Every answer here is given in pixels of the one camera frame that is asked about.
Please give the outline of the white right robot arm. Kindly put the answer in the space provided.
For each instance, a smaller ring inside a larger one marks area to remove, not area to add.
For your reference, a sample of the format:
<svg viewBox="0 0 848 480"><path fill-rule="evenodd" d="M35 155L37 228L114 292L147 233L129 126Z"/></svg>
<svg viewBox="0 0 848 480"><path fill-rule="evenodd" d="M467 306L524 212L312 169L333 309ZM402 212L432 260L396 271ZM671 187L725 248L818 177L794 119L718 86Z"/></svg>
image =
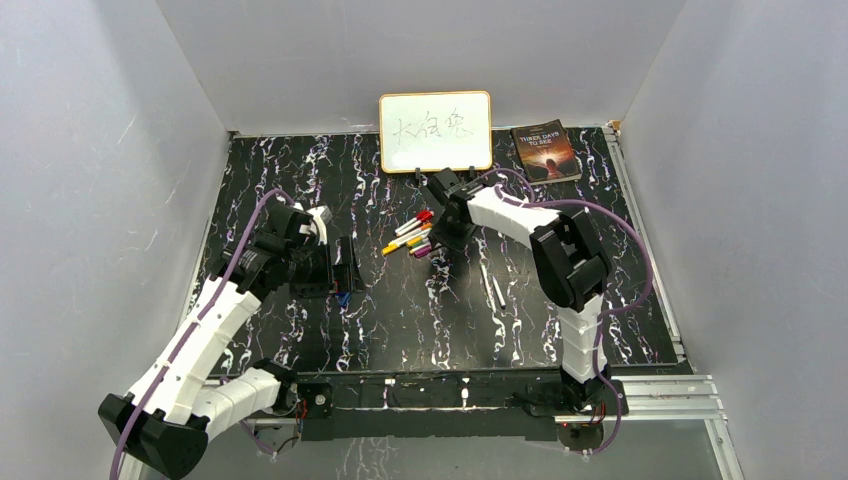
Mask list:
<svg viewBox="0 0 848 480"><path fill-rule="evenodd" d="M514 397L531 415L590 413L609 379L600 311L611 262L586 213L532 207L492 180L464 182L449 169L427 180L424 195L435 211L436 244L461 250L485 227L531 250L541 289L557 308L560 377Z"/></svg>

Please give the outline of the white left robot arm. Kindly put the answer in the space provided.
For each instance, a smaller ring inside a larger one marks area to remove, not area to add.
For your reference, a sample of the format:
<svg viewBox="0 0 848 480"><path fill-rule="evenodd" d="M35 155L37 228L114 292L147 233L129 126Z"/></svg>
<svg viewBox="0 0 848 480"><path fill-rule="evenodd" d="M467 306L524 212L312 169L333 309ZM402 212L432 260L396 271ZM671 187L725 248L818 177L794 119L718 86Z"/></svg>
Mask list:
<svg viewBox="0 0 848 480"><path fill-rule="evenodd" d="M277 290L346 300L364 288L351 238L328 242L326 206L275 204L256 229L260 215L254 211L239 243L211 266L196 306L146 373L101 402L98 415L116 446L110 478L182 479L211 440L256 412L328 416L330 386L301 386L294 370L270 359L220 386L206 384L234 335Z"/></svg>

